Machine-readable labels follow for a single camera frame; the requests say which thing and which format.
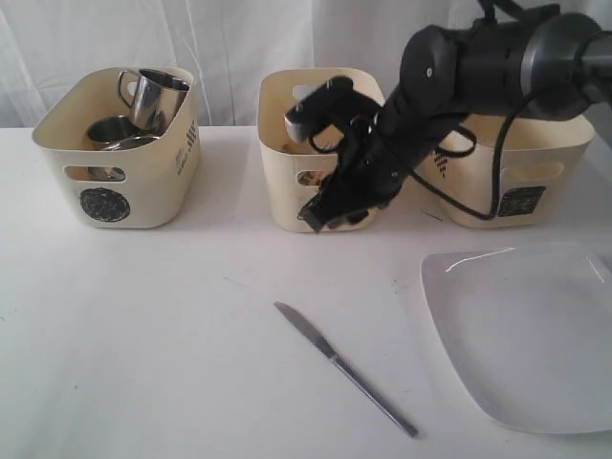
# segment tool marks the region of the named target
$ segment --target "black circular label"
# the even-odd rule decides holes
[[[100,222],[118,222],[130,214],[130,205],[123,195],[107,188],[83,190],[80,206],[87,215]]]

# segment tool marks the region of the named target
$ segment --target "mug handle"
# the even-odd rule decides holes
[[[125,69],[125,70],[121,70],[119,73],[119,77],[117,78],[117,95],[119,96],[119,98],[123,101],[123,103],[125,105],[127,105],[128,108],[132,108],[132,103],[134,103],[134,101],[132,100],[132,103],[128,102],[127,99],[123,96],[123,94],[121,93],[121,86],[123,83],[123,76],[125,74],[132,74],[138,78],[141,77],[141,74],[139,74],[138,72],[132,70],[132,69]]]

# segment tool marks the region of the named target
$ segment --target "cream plastic bin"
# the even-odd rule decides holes
[[[261,146],[264,173],[273,220],[283,229],[293,232],[312,232],[310,227],[297,219],[302,207],[317,194],[318,185],[311,185],[305,178],[316,177],[315,184],[332,172],[338,163],[338,155],[321,155],[303,142],[294,143],[285,129],[285,113],[297,102],[294,91],[302,86],[318,86],[331,77],[347,76],[353,79],[356,91],[384,103],[383,93],[376,80],[361,70],[347,68],[319,68],[285,70],[267,76],[261,83],[257,131]],[[331,127],[317,136],[320,145],[333,145],[341,138],[340,132]],[[358,225],[341,225],[334,230],[358,230],[368,225],[374,212]]]
[[[503,118],[473,115],[464,123],[478,139],[466,158],[431,154],[420,170],[433,185],[466,206],[489,213],[492,197],[492,152]],[[500,203],[497,216],[483,221],[441,200],[446,214],[470,228],[533,225],[555,207],[572,171],[595,130],[585,117],[568,121],[515,120],[501,159]],[[448,150],[465,150],[471,143],[451,133],[442,143]]]
[[[98,228],[153,228],[177,214],[200,158],[193,76],[158,68],[191,87],[160,139],[130,150],[93,151],[87,128],[105,117],[127,115],[117,97],[123,69],[104,69],[82,79],[36,126],[33,140],[79,221]],[[125,179],[97,181],[88,166],[118,167]]]

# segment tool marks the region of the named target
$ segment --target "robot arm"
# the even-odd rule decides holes
[[[313,230],[358,223],[370,208],[387,206],[408,176],[440,194],[414,168],[453,130],[475,143],[461,126],[469,114],[507,117],[493,158],[492,211],[480,214],[445,199],[493,218],[499,199],[495,161],[515,117],[569,120],[593,103],[612,100],[612,36],[593,19],[560,14],[556,5],[522,10],[511,0],[479,1],[485,17],[472,28],[428,26],[410,39],[400,81],[382,107],[354,91],[350,78],[338,76],[286,114],[295,142],[309,139],[316,147],[313,136],[330,124],[344,134],[335,148],[337,168],[298,216]],[[498,24],[493,5],[514,21]],[[450,157],[471,152],[442,151]]]

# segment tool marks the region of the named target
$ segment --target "knife handle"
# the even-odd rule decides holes
[[[349,380],[356,385],[365,396],[374,403],[380,411],[382,411],[397,427],[403,430],[411,437],[416,437],[419,431],[409,421],[396,411],[380,394],[378,394],[370,385],[364,381],[360,375],[355,373],[353,368],[346,363],[341,356],[335,354],[330,358],[330,361],[336,366],[338,370],[344,373]]]

